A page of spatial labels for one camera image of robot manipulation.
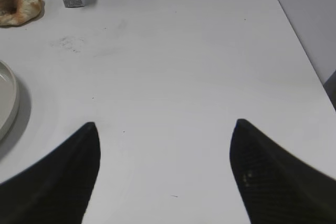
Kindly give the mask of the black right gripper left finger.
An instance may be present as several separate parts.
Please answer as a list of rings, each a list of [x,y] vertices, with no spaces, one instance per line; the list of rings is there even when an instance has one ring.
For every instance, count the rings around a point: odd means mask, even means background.
[[[1,183],[1,223],[82,223],[100,157],[98,130],[87,122],[44,158]]]

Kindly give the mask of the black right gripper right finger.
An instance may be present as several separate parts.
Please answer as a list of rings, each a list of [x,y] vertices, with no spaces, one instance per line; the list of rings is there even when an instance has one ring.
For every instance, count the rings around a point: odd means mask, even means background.
[[[238,119],[229,160],[251,223],[335,223],[335,179]]]

